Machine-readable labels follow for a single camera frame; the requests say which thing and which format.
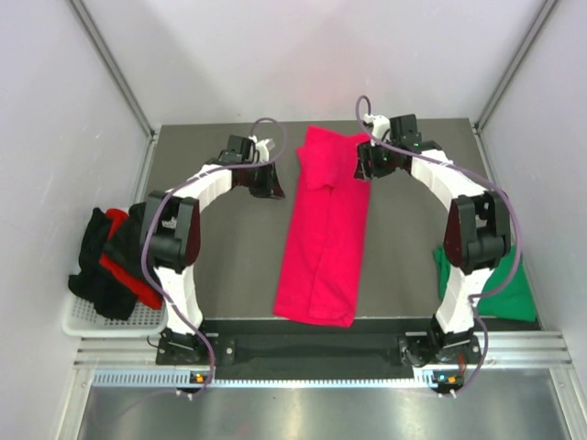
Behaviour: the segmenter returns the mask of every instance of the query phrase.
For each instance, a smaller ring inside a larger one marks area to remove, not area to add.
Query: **pink fabric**
[[[297,149],[301,172],[273,313],[349,327],[357,310],[370,185],[354,179],[357,144],[311,126]]]

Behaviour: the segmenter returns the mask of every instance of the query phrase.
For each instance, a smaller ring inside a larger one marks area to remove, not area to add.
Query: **pile of clothes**
[[[99,208],[85,229],[80,249],[81,272],[70,275],[68,287],[73,294],[94,305],[108,319],[126,321],[137,301],[154,310],[163,305],[161,296],[145,280],[140,266],[140,229],[145,204],[119,209]],[[149,268],[150,276],[159,283]]]

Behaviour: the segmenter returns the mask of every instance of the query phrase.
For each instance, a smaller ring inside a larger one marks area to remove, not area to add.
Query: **black cloth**
[[[104,318],[126,321],[135,309],[137,295],[100,266],[111,226],[112,220],[95,208],[83,234],[78,259],[82,271],[70,275],[67,285],[73,294],[93,303],[96,312]]]
[[[140,230],[145,218],[146,205],[144,202],[137,203],[128,209],[128,219],[118,227],[105,244],[104,252],[134,278],[150,285],[143,276],[143,270],[140,267],[140,254],[143,250],[140,245]],[[153,267],[149,266],[148,270],[153,280],[161,286],[159,277],[155,274]]]

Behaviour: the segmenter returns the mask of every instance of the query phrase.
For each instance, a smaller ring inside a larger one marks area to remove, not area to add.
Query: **white panel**
[[[484,132],[520,216],[541,319],[587,387],[587,3],[565,0]]]
[[[146,139],[64,1],[0,27],[0,426],[50,438],[78,341],[60,320],[94,205],[129,201]]]
[[[476,118],[541,0],[86,0],[153,125]]]

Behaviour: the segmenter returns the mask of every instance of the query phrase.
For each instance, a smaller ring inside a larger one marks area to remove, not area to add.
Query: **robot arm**
[[[200,214],[215,199],[236,186],[245,186],[254,197],[284,197],[274,164],[269,161],[273,144],[270,139],[231,136],[227,149],[211,159],[194,175],[203,177],[176,192],[165,206],[150,241],[149,265],[159,277],[165,298],[168,328],[175,334],[190,335],[192,330],[171,308],[174,304],[197,328],[203,321],[195,295],[194,263],[200,251]],[[226,165],[258,163],[258,167],[219,170]],[[141,229],[141,245],[165,192],[152,192],[147,200]]]
[[[374,141],[358,145],[356,178],[367,180],[405,170],[422,182],[449,213],[444,238],[451,264],[447,293],[430,322],[426,354],[407,357],[408,361],[417,359],[412,363],[422,366],[433,357],[447,358],[470,343],[474,319],[469,296],[482,291],[493,269],[510,250],[509,214],[497,193],[448,168],[452,162],[440,146],[434,141],[422,141],[414,115],[392,119],[366,115],[363,121],[372,127],[376,138],[440,162],[408,157]]]

